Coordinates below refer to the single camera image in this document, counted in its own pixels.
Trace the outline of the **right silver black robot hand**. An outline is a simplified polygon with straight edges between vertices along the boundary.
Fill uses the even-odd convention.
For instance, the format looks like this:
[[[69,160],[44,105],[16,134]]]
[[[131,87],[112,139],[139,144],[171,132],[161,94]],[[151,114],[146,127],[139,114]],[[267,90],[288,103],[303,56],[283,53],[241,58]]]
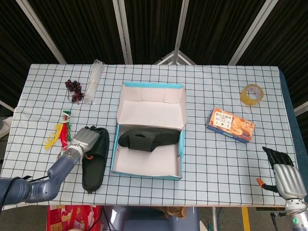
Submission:
[[[268,185],[257,178],[259,186],[264,190],[278,193],[285,200],[304,199],[307,191],[303,179],[289,155],[267,147],[262,149],[267,154],[276,184]]]

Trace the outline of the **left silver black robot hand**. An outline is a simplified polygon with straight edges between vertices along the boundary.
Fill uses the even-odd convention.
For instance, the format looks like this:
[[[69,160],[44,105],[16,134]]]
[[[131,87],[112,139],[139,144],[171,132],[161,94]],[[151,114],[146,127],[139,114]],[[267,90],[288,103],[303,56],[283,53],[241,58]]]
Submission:
[[[99,136],[99,131],[95,126],[84,127],[75,135],[69,146],[71,156],[75,162],[94,147]]]

